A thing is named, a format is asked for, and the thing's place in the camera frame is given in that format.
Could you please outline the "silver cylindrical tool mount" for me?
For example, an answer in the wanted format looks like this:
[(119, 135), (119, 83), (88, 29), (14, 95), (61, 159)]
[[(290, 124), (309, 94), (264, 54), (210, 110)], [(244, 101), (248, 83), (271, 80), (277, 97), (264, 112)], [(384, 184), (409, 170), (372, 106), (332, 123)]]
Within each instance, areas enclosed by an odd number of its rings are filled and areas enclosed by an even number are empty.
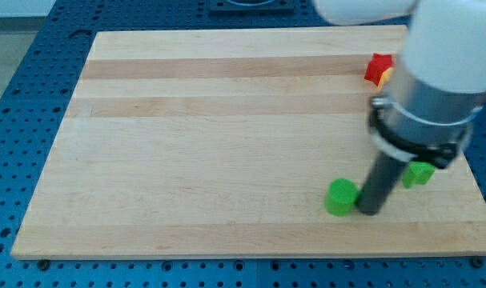
[(369, 131), (380, 150), (375, 164), (447, 168), (470, 143), (472, 120), (485, 102), (486, 92), (454, 93), (427, 84), (399, 59), (390, 81), (370, 101)]

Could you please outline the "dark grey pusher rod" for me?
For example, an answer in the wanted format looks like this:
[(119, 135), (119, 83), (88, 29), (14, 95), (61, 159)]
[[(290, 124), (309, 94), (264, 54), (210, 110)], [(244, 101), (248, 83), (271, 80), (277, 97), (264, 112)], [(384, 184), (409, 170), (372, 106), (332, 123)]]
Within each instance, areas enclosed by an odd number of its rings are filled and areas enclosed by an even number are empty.
[(408, 162), (379, 152), (359, 192), (356, 208), (366, 215), (378, 214), (407, 166)]

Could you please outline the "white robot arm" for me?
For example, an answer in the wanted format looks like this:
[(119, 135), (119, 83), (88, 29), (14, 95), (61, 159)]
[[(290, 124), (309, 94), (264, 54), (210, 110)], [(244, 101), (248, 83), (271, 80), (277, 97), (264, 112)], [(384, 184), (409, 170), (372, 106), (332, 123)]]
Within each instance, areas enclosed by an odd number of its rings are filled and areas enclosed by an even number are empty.
[(411, 162), (447, 168), (468, 146), (486, 102), (486, 1), (315, 0), (325, 21), (354, 26), (410, 16), (391, 79), (370, 100), (379, 149), (358, 210), (378, 214)]

